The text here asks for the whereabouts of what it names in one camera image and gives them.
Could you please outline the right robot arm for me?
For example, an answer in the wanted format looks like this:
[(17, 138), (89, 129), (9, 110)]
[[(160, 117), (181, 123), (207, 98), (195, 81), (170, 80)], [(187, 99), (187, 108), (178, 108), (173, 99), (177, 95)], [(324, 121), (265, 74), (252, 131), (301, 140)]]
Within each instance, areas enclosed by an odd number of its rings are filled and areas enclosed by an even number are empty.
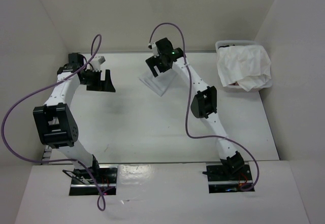
[(222, 164), (223, 176), (228, 180), (235, 179), (244, 167), (244, 159), (235, 145), (227, 140), (227, 133), (221, 124), (217, 113), (217, 89), (208, 85), (184, 60), (181, 48), (173, 48), (172, 43), (163, 38), (149, 43), (153, 56), (146, 59), (146, 63), (154, 77), (173, 70), (180, 75), (183, 81), (191, 87), (190, 111), (195, 118), (216, 136), (216, 148)]

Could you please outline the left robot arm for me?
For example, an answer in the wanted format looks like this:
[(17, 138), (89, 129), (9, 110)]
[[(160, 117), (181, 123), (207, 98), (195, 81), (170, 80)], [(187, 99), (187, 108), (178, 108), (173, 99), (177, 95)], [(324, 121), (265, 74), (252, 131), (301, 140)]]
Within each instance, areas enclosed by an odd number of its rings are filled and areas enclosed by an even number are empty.
[(101, 170), (95, 156), (80, 143), (79, 129), (70, 111), (73, 96), (80, 85), (88, 91), (115, 92), (110, 70), (101, 70), (103, 56), (95, 56), (86, 65), (80, 53), (70, 53), (68, 63), (57, 71), (57, 85), (44, 105), (35, 107), (33, 116), (42, 144), (57, 149), (74, 160), (72, 176), (81, 183), (95, 183)]

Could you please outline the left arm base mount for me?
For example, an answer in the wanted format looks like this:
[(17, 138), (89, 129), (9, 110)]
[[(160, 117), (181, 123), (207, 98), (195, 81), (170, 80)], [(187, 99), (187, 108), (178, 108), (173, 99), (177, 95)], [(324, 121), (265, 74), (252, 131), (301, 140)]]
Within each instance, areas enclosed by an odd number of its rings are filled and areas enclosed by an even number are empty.
[[(70, 196), (99, 195), (94, 181), (85, 170), (62, 170), (62, 172), (71, 178)], [(117, 165), (100, 165), (97, 172), (93, 173), (96, 183), (104, 195), (116, 195), (117, 175)]]

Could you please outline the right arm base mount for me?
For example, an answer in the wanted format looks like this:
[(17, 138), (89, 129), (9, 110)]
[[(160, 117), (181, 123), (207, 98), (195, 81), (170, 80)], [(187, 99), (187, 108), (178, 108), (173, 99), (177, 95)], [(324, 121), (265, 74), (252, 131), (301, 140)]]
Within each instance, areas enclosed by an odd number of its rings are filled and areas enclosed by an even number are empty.
[(206, 164), (206, 170), (202, 174), (207, 176), (210, 194), (243, 192), (242, 187), (250, 188), (253, 184), (249, 164), (245, 164), (233, 175), (227, 175), (221, 163)]

